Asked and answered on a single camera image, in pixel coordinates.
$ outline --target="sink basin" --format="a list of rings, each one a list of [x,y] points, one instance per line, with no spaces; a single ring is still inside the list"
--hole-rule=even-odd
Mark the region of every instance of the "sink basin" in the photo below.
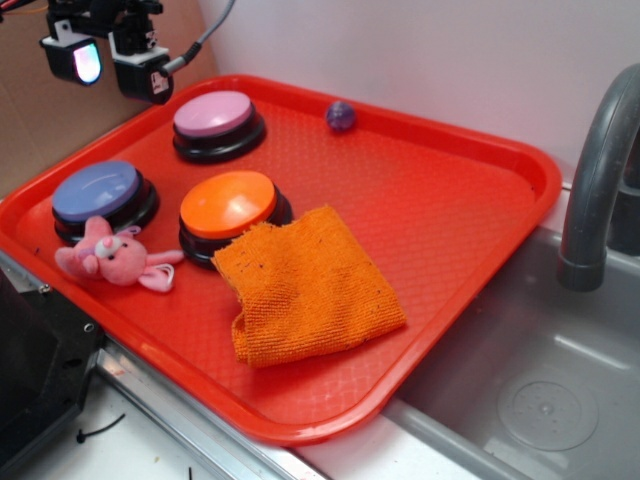
[[[604,285],[571,292],[559,244],[537,229],[385,414],[486,478],[640,478],[640,262],[610,251]]]

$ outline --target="sink drain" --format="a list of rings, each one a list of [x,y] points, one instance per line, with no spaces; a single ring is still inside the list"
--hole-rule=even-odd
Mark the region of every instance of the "sink drain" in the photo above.
[[[528,372],[504,385],[498,414],[521,442],[545,451],[584,443],[598,424],[598,406],[583,386],[555,372]]]

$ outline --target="small ball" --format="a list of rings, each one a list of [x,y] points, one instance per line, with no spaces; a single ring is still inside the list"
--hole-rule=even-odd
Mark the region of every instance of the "small ball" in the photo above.
[[[334,102],[327,109],[325,119],[332,130],[343,132],[356,123],[356,111],[346,102]]]

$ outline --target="pink stuffed animal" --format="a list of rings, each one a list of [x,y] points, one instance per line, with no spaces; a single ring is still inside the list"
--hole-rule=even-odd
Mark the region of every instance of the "pink stuffed animal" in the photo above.
[[[102,217],[91,217],[85,235],[75,247],[56,251],[56,263],[65,272],[81,278],[105,279],[115,285],[136,282],[158,292],[173,287],[173,266],[184,258],[182,250],[147,254],[134,240],[140,227],[129,227],[116,234]]]

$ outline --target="red tray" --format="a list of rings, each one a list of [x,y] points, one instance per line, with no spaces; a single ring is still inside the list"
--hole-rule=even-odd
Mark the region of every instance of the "red tray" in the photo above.
[[[172,147],[173,115],[215,90],[249,95],[267,137],[231,162],[186,163]],[[0,248],[250,436],[288,446],[330,438],[380,411],[555,202],[561,182],[550,158],[527,145],[357,102],[356,127],[332,133],[324,112],[334,100],[246,76],[197,84],[8,196]],[[396,290],[407,327],[350,351],[254,370],[235,360],[240,307],[215,272],[183,262],[167,295],[63,275],[51,196],[75,171],[109,159],[131,162],[158,189],[160,210],[139,235],[150,252],[179,248],[182,198],[220,172],[265,173],[297,217],[333,206]]]

